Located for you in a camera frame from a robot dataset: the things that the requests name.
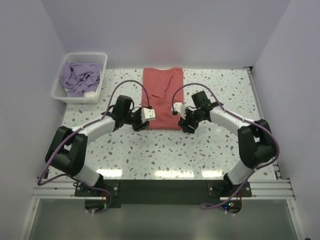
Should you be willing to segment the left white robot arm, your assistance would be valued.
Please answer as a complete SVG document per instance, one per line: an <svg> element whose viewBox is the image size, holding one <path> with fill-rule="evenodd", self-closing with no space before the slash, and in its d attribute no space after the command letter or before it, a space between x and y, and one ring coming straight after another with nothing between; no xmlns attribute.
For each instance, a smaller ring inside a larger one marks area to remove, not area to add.
<svg viewBox="0 0 320 240"><path fill-rule="evenodd" d="M123 125L130 125L135 132L139 132L156 119L155 110L151 106L134 110L132 104L130 97L120 95L115 105L102 113L102 117L78 127L59 127L45 156L46 165L86 185L86 191L92 196L99 196L104 190L104 179L87 165L87 146Z"/></svg>

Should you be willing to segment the salmon red t-shirt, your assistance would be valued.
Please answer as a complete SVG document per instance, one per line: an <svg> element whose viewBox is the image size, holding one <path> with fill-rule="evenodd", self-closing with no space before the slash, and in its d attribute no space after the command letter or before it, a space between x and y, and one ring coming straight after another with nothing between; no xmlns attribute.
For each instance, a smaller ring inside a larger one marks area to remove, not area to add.
<svg viewBox="0 0 320 240"><path fill-rule="evenodd" d="M171 69L144 68L142 84L148 95L142 93L142 105L149 104L155 111L155 120L149 122L151 130L180 131L180 117L172 114L172 97L175 102L184 102L184 92L176 90L184 85L184 72L181 67Z"/></svg>

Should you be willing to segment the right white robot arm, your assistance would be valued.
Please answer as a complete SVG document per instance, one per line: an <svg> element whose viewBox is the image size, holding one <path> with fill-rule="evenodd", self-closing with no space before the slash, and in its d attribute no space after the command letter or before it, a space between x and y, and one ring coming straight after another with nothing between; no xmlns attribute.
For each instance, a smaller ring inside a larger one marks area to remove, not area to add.
<svg viewBox="0 0 320 240"><path fill-rule="evenodd" d="M220 125L237 136L239 161L223 177L223 192L230 197L241 190L241 184L280 153L279 144L264 119L254 121L227 110L219 101L212 102L204 91L193 94L194 107L182 102L172 103L172 114L180 115L178 126L193 134L199 123L207 121Z"/></svg>

